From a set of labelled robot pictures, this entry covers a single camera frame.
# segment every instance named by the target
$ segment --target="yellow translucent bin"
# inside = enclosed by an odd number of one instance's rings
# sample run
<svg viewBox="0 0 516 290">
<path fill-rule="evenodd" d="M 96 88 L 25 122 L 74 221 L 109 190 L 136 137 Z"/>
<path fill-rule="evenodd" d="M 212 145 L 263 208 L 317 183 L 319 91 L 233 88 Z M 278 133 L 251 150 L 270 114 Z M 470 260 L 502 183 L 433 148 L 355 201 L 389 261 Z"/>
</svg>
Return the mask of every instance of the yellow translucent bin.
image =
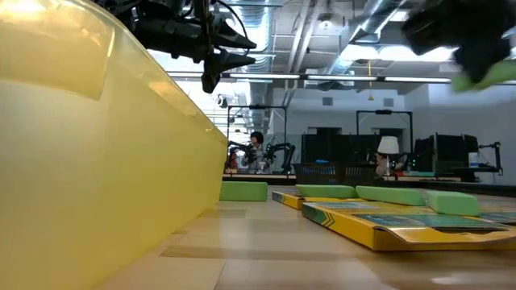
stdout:
<svg viewBox="0 0 516 290">
<path fill-rule="evenodd" d="M 0 289 L 89 289 L 218 200 L 227 140 L 113 16 L 0 0 Z"/>
</svg>

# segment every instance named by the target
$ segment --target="green foam block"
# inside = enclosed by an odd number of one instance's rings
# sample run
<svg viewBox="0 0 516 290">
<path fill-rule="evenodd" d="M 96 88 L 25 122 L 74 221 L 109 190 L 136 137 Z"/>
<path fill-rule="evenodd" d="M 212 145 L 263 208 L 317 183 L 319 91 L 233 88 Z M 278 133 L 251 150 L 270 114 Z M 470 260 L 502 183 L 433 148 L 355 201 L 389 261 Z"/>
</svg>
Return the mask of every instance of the green foam block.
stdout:
<svg viewBox="0 0 516 290">
<path fill-rule="evenodd" d="M 481 207 L 476 197 L 465 193 L 428 191 L 428 205 L 436 213 L 479 216 Z"/>
<path fill-rule="evenodd" d="M 422 192 L 416 189 L 357 186 L 356 191 L 360 198 L 372 201 L 384 201 L 400 205 L 427 205 Z"/>
<path fill-rule="evenodd" d="M 223 181 L 220 201 L 267 201 L 265 182 Z"/>
<path fill-rule="evenodd" d="M 352 186 L 346 185 L 296 185 L 299 193 L 304 197 L 335 197 L 335 198 L 354 198 L 357 197 L 356 190 Z"/>
<path fill-rule="evenodd" d="M 482 90 L 490 87 L 491 85 L 515 79 L 516 62 L 513 60 L 503 60 L 494 64 L 479 83 L 473 84 L 466 75 L 461 74 L 451 80 L 451 86 L 456 92 Z"/>
</svg>

